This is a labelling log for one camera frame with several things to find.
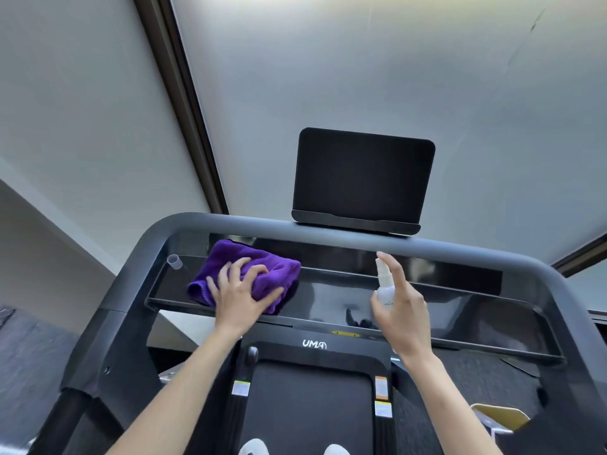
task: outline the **person's right arm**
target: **person's right arm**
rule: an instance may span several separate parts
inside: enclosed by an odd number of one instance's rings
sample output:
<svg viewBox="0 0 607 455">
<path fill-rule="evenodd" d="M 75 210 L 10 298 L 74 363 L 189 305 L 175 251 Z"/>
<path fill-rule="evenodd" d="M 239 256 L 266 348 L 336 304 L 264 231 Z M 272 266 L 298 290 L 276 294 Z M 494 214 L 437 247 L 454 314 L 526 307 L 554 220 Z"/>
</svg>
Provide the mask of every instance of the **person's right arm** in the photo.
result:
<svg viewBox="0 0 607 455">
<path fill-rule="evenodd" d="M 420 390 L 444 454 L 502 455 L 432 351 L 423 296 L 406 280 L 394 257 L 383 252 L 377 257 L 390 268 L 396 290 L 390 309 L 379 302 L 377 292 L 373 294 L 375 319 Z"/>
</svg>

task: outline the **person's left arm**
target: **person's left arm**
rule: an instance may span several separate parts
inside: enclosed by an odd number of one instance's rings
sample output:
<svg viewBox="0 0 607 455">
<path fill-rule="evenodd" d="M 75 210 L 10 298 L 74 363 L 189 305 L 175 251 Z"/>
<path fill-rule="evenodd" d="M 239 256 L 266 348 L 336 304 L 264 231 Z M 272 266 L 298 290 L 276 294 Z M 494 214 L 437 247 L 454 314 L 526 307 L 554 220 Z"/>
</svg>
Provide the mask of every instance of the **person's left arm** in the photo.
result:
<svg viewBox="0 0 607 455">
<path fill-rule="evenodd" d="M 236 342 L 261 313 L 283 292 L 274 290 L 255 301 L 251 285 L 263 265 L 249 269 L 240 281 L 240 269 L 249 258 L 228 263 L 218 276 L 219 288 L 207 278 L 217 304 L 213 332 L 183 364 L 181 370 L 151 401 L 117 440 L 107 455 L 182 455 L 220 367 Z"/>
</svg>

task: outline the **hand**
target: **hand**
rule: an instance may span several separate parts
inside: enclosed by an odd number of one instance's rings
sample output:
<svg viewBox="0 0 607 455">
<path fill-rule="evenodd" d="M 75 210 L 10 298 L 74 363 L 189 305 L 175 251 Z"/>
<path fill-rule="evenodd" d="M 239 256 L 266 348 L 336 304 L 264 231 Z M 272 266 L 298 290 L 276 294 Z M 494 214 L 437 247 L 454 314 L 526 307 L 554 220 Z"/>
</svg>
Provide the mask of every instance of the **hand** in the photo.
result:
<svg viewBox="0 0 607 455">
<path fill-rule="evenodd" d="M 258 274 L 267 273 L 265 265 L 254 265 L 247 271 L 245 278 L 240 281 L 240 269 L 250 262 L 249 257 L 238 259 L 232 264 L 228 262 L 220 270 L 217 282 L 211 277 L 206 278 L 213 300 L 215 300 L 215 330 L 227 334 L 234 341 L 238 340 L 254 325 L 261 313 L 276 301 L 284 288 L 276 288 L 265 298 L 255 301 L 251 297 L 251 287 Z"/>
<path fill-rule="evenodd" d="M 375 291 L 371 298 L 373 314 L 391 347 L 410 368 L 433 357 L 428 307 L 423 296 L 409 284 L 401 264 L 394 257 L 384 252 L 378 252 L 377 257 L 390 268 L 395 292 L 390 309 L 382 305 Z"/>
</svg>

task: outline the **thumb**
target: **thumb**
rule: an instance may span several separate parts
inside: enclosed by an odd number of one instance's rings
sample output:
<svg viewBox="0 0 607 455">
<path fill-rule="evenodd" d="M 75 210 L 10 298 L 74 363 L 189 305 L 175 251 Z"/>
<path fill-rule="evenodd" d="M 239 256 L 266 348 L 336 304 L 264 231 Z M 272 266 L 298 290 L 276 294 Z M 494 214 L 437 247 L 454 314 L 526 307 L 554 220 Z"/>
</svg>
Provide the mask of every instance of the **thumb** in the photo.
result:
<svg viewBox="0 0 607 455">
<path fill-rule="evenodd" d="M 262 298 L 260 301 L 258 301 L 257 303 L 261 306 L 261 312 L 263 313 L 268 306 L 272 305 L 284 291 L 284 288 L 276 288 L 264 298 Z"/>
<path fill-rule="evenodd" d="M 388 309 L 379 302 L 377 290 L 371 296 L 371 309 L 373 310 L 375 321 L 377 321 L 379 327 L 383 328 L 383 324 L 388 317 Z"/>
</svg>

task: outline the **forearm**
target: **forearm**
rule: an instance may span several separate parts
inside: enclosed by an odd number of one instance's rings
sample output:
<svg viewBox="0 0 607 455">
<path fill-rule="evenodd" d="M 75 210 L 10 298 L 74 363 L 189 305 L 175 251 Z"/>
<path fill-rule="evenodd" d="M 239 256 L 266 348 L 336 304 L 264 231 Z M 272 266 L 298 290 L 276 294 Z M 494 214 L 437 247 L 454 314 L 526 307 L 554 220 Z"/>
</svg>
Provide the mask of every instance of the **forearm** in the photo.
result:
<svg viewBox="0 0 607 455">
<path fill-rule="evenodd" d="M 236 342 L 214 331 L 107 455 L 182 455 L 225 358 Z"/>
<path fill-rule="evenodd" d="M 407 365 L 445 455 L 501 455 L 436 356 Z"/>
</svg>

